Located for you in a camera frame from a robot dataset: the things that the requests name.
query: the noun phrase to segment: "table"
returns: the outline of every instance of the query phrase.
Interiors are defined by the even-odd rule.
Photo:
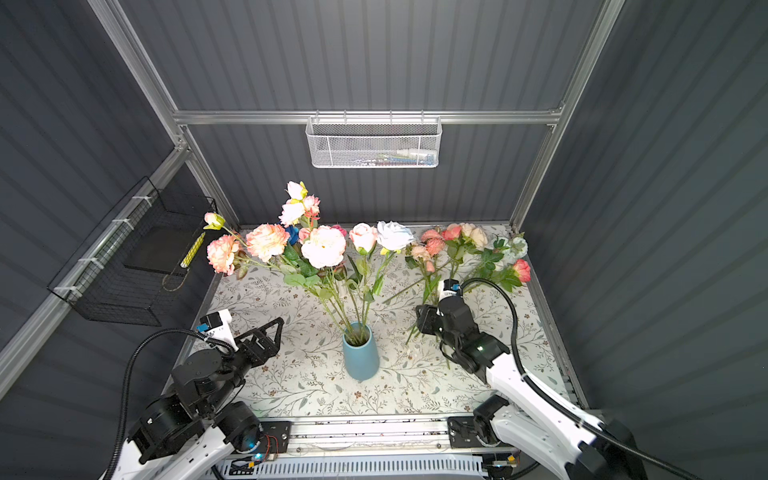
[[[490,240],[509,235],[505,225],[482,227]],[[413,230],[420,234],[426,228]],[[438,265],[447,258],[440,255]],[[473,268],[474,263],[464,265],[460,277]],[[402,256],[394,259],[381,298],[389,298],[419,276]],[[359,382],[346,373],[340,332],[317,298],[286,286],[281,274],[266,269],[251,270],[243,280],[224,277],[210,311],[229,309],[235,335],[278,316],[285,320],[280,353],[249,372],[237,399],[250,404],[260,418],[471,412],[491,395],[490,388],[456,364],[447,365],[434,337],[420,336],[406,344],[422,291],[421,284],[388,306],[372,304],[369,325],[381,364],[373,378]],[[528,288],[517,289],[511,297],[520,318],[518,346],[523,364],[567,398]],[[493,289],[479,286],[465,300],[480,329],[508,344],[512,318],[504,299]]]

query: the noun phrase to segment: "blue vase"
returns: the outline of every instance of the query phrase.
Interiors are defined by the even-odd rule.
[[[376,339],[373,338],[373,332],[366,325],[368,341],[362,346],[352,346],[347,343],[346,335],[343,338],[344,348],[344,366],[349,376],[355,380],[367,380],[379,371],[379,349],[376,348]]]

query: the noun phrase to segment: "pink peony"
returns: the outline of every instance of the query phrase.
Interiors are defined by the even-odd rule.
[[[304,205],[304,214],[308,218],[313,218],[320,215],[319,198],[314,197],[313,195],[309,195],[308,197],[305,197],[304,200],[301,200],[301,203]]]
[[[332,225],[331,228],[337,229],[339,232],[341,232],[342,237],[346,237],[346,230],[344,230],[341,225]]]
[[[349,239],[355,245],[355,250],[359,253],[366,254],[373,250],[376,246],[376,241],[379,238],[379,234],[375,227],[371,227],[367,223],[358,223],[355,228],[349,232]]]
[[[304,204],[300,201],[292,203],[294,200],[288,200],[283,205],[283,214],[280,215],[280,222],[288,227],[289,225],[296,225],[299,223],[299,219],[304,215]]]
[[[336,266],[344,260],[346,240],[335,228],[321,225],[310,232],[310,237],[301,246],[301,254],[315,268]]]
[[[208,245],[208,263],[214,267],[214,272],[232,275],[235,253],[239,249],[240,244],[233,235],[222,235]]]
[[[304,227],[303,229],[299,230],[299,243],[304,245],[304,240],[310,237],[310,229]]]
[[[422,233],[422,242],[427,243],[427,240],[430,238],[439,238],[442,239],[442,235],[438,233],[437,230],[434,228],[427,230],[426,232]]]
[[[265,223],[245,236],[248,252],[259,257],[264,263],[273,256],[280,255],[286,249],[290,233],[280,225]]]
[[[413,246],[411,249],[411,257],[416,260],[424,260],[425,262],[428,262],[432,259],[432,255],[430,255],[427,248],[422,245]]]
[[[438,253],[442,252],[442,249],[444,248],[445,248],[445,241],[440,237],[430,238],[429,240],[427,240],[427,251],[433,257]]]
[[[458,223],[451,223],[442,232],[442,237],[446,240],[456,240],[462,234],[462,226]]]
[[[521,258],[515,262],[515,265],[512,265],[512,268],[515,269],[515,273],[518,274],[518,278],[521,282],[526,283],[531,281],[531,266],[528,265],[528,262]]]

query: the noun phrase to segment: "white wire basket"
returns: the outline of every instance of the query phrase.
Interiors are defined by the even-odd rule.
[[[318,168],[437,167],[442,124],[440,118],[389,123],[306,122],[312,165]]]

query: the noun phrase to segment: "corrugated wall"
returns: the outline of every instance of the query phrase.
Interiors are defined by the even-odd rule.
[[[190,127],[245,223],[277,222],[287,180],[321,199],[324,223],[508,221],[545,125],[446,125],[437,168],[319,169],[299,125]]]
[[[86,2],[0,2],[0,346],[91,229],[172,147]],[[199,191],[186,168],[169,188]],[[191,325],[212,278],[199,257],[164,326]],[[0,478],[97,478],[127,359],[153,331],[65,318],[0,400]],[[132,415],[162,390],[183,341],[159,339],[142,354]]]
[[[598,0],[123,2],[182,110],[556,108]],[[191,131],[241,223],[275,221],[288,180],[323,221],[507,221],[543,126],[446,126],[440,165],[317,170],[301,127]]]
[[[707,479],[768,477],[767,79],[768,3],[628,2],[525,221],[591,406]]]

